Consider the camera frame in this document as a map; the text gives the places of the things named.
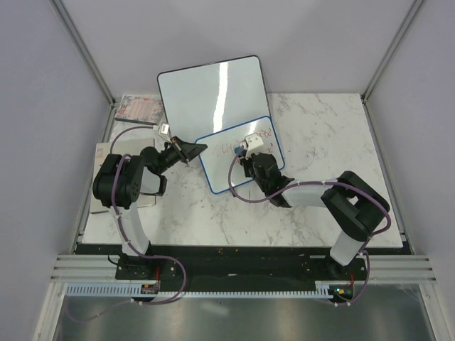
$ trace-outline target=book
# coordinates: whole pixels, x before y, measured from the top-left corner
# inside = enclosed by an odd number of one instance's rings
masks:
[[[163,102],[147,94],[124,94],[114,118],[117,121],[155,125],[163,116]]]
[[[130,155],[139,155],[142,149],[154,146],[155,140],[153,137],[147,139],[135,139],[135,140],[126,140],[126,141],[117,141],[114,145],[114,154],[130,154]],[[107,154],[111,148],[111,143],[106,142],[103,144],[97,144],[95,149],[95,164],[93,166],[93,179],[97,176],[100,171],[101,165],[105,161]],[[98,199],[93,195],[93,191],[90,191],[92,198],[90,201],[90,213],[101,213],[107,212],[107,207],[104,207]],[[152,206],[156,204],[156,198],[153,195],[139,195],[137,200],[137,207]]]

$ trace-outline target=cable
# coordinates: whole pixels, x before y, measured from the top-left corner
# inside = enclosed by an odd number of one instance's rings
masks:
[[[237,162],[238,158],[239,158],[239,155],[240,153],[242,153],[242,149],[240,149],[236,154],[235,154],[235,157],[234,159],[232,160],[232,163],[230,164],[230,167],[229,167],[229,172],[227,173],[227,183],[229,185],[229,189],[231,191],[231,193],[237,197],[238,199],[240,199],[241,201],[243,202],[247,202],[249,204],[258,204],[260,202],[265,202],[265,201],[268,201],[270,199],[272,199],[273,197],[275,197],[276,195],[278,194],[281,194],[283,193],[285,190],[289,190],[291,188],[294,188],[294,187],[299,187],[299,186],[305,186],[305,185],[332,185],[332,186],[339,186],[339,187],[344,187],[344,188],[347,188],[349,190],[352,190],[353,192],[356,192],[357,194],[363,196],[364,198],[368,199],[369,201],[371,201],[377,208],[379,208],[379,210],[381,211],[381,213],[384,214],[384,217],[385,219],[387,220],[387,224],[385,225],[385,227],[383,227],[382,229],[379,229],[378,231],[376,232],[373,232],[372,233],[372,236],[375,236],[379,233],[383,233],[385,231],[387,231],[390,226],[392,225],[392,219],[390,218],[390,215],[389,215],[389,212],[387,212],[387,210],[375,199],[373,198],[371,195],[365,193],[364,191],[362,190],[359,190],[358,188],[352,186],[352,185],[349,185],[347,183],[338,183],[338,182],[334,182],[334,181],[301,181],[299,183],[294,183],[292,185],[288,185],[284,188],[282,188],[281,190],[278,190],[276,191],[275,193],[272,193],[271,195],[268,195],[267,197],[264,197],[263,199],[259,199],[259,200],[249,200],[249,199],[246,199],[244,197],[241,197],[240,195],[238,195],[238,193],[235,191],[234,187],[232,186],[232,182],[231,182],[231,176],[232,176],[232,169],[234,168],[234,165],[235,163]],[[337,303],[336,305],[350,305],[351,303],[354,303],[356,302],[359,297],[361,297],[363,295],[363,293],[365,292],[365,289],[366,289],[366,286],[367,286],[367,282],[368,282],[368,279],[370,278],[370,255],[368,254],[368,252],[366,250],[364,250],[364,248],[366,247],[367,243],[369,242],[369,239],[367,239],[367,241],[365,241],[365,243],[362,245],[362,247],[360,248],[359,250],[359,253],[363,252],[366,256],[366,259],[367,259],[367,274],[366,274],[366,277],[365,277],[365,282],[360,290],[360,292],[357,294],[356,297],[354,297],[352,300],[350,300],[349,302],[346,302],[346,303]]]
[[[350,275],[349,288],[353,288],[354,287],[354,282],[355,282],[355,277],[354,277],[354,274],[352,272],[350,272],[349,275]]]
[[[119,162],[119,164],[117,166],[117,171],[115,172],[114,183],[112,184],[112,193],[111,193],[112,207],[114,208],[115,214],[117,215],[117,223],[119,225],[120,234],[122,235],[123,240],[130,247],[130,249],[133,250],[133,252],[135,254],[137,254],[139,257],[144,258],[144,259],[167,259],[169,261],[173,261],[178,266],[180,266],[180,269],[182,269],[182,272],[183,272],[183,283],[182,283],[182,286],[180,287],[180,289],[177,291],[177,293],[174,296],[172,296],[170,298],[167,298],[166,300],[162,300],[162,301],[141,302],[141,304],[161,305],[161,304],[171,303],[171,302],[176,301],[179,298],[180,294],[185,289],[185,286],[186,286],[186,270],[185,270],[185,267],[183,266],[183,264],[178,259],[175,259],[175,258],[173,258],[171,256],[147,256],[145,254],[142,254],[138,249],[136,249],[134,247],[134,245],[131,244],[130,240],[128,239],[128,236],[126,235],[126,233],[124,231],[123,224],[122,224],[122,217],[120,216],[120,211],[119,211],[119,209],[117,207],[117,204],[115,203],[115,192],[117,190],[117,183],[119,182],[119,176],[120,176],[120,172],[122,171],[123,163],[125,162],[125,160],[127,158],[131,158],[131,156],[129,154],[125,154],[120,159],[120,162]]]
[[[322,185],[322,186],[325,186],[325,185],[331,185],[331,186],[338,186],[338,187],[343,187],[343,188],[347,188],[349,190],[352,190],[353,192],[356,192],[357,194],[363,196],[365,199],[368,199],[369,201],[371,201],[371,203],[373,203],[377,208],[379,208],[379,210],[381,211],[381,213],[384,214],[384,217],[385,219],[387,220],[387,224],[385,225],[385,227],[383,227],[382,229],[379,229],[378,231],[376,232],[373,232],[371,237],[379,234],[379,233],[383,233],[385,231],[387,231],[390,226],[392,225],[392,219],[390,218],[390,215],[389,215],[389,212],[387,212],[387,210],[375,199],[373,198],[371,195],[367,194],[366,192],[362,191],[362,190],[359,190],[358,188],[352,186],[352,185],[349,185],[347,183],[339,183],[339,182],[335,182],[335,181],[301,181],[299,183],[293,183],[292,185],[288,185],[284,188],[282,188],[281,190],[278,190],[276,191],[275,193],[267,196],[267,197],[264,197],[262,199],[258,199],[258,200],[250,200],[250,199],[246,199],[244,197],[241,197],[234,189],[234,187],[232,186],[232,182],[231,182],[231,176],[232,176],[232,169],[234,168],[234,165],[235,163],[237,162],[238,158],[239,158],[239,155],[240,153],[242,153],[242,149],[240,149],[236,154],[235,154],[235,157],[234,157],[234,160],[232,160],[232,163],[230,164],[230,167],[229,167],[229,172],[227,173],[227,183],[229,185],[229,189],[230,189],[230,192],[238,199],[240,199],[241,201],[243,202],[247,202],[249,204],[259,204],[260,202],[265,202],[265,201],[268,201],[270,199],[272,199],[273,197],[283,193],[285,190],[290,190],[291,188],[295,188],[295,187],[300,187],[300,186],[308,186],[308,185]],[[363,248],[366,246],[366,243],[362,246],[362,248],[360,248],[360,250],[362,251]]]
[[[125,133],[127,133],[128,131],[131,131],[131,130],[135,130],[135,129],[153,129],[155,130],[155,126],[133,126],[131,128],[128,128],[128,129],[125,129],[124,131],[121,131],[113,140],[112,140],[112,143],[111,143],[111,148],[109,150],[109,152],[112,154],[112,151],[114,149],[114,144],[115,142],[117,142],[117,140],[119,139],[119,137]]]
[[[338,307],[339,305],[341,306],[350,306],[352,303],[356,302],[365,292],[368,284],[368,280],[370,279],[370,255],[368,254],[367,250],[362,251],[365,255],[365,258],[367,260],[367,274],[365,277],[365,282],[363,282],[361,290],[358,292],[356,296],[354,296],[350,301],[347,302],[341,302],[341,303],[332,303],[330,301],[326,300],[320,300],[319,302],[334,305],[335,307]]]
[[[336,292],[335,292],[335,295],[337,295],[337,296],[338,296],[339,298],[341,298],[342,300],[345,300],[345,301],[347,301],[347,302],[350,302],[350,301],[354,298],[354,296],[355,296],[355,289],[354,289],[354,287],[352,287],[351,290],[353,291],[353,294],[351,295],[350,298],[344,298],[342,295],[340,295],[340,293],[336,293]]]
[[[119,264],[118,263],[115,263],[113,260],[111,260],[111,257],[110,255],[107,255],[107,261],[111,264],[114,264],[115,266],[118,266]]]

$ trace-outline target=whiteboard eraser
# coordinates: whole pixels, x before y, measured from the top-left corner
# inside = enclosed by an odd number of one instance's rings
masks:
[[[253,133],[245,137],[247,143],[247,155],[245,158],[250,158],[252,154],[259,154],[264,151],[264,142],[258,133]]]

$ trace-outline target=gray wall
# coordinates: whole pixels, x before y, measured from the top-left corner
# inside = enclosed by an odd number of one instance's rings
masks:
[[[114,96],[258,55],[269,92],[362,92],[412,0],[63,0]]]
[[[455,317],[455,2],[427,1],[370,108],[407,231]]]
[[[0,4],[0,340],[29,340],[107,102],[46,0]]]

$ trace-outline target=white marble tabletop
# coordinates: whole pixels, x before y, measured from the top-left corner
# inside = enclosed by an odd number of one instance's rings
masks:
[[[354,171],[390,202],[358,94],[271,94],[269,105],[286,159],[283,174],[326,180]],[[134,125],[117,122],[111,140]],[[149,136],[151,130],[137,129],[121,139]],[[162,144],[156,145],[161,150]],[[198,159],[187,166],[178,163],[164,175],[165,195],[157,198],[155,206],[139,208],[152,244],[329,247],[341,230],[324,208],[284,209],[268,202],[246,204],[230,193],[214,195]],[[251,199],[263,197],[254,183],[237,190]],[[392,227],[374,237],[369,247],[402,246],[391,213]],[[119,244],[112,217],[90,215],[82,242]]]

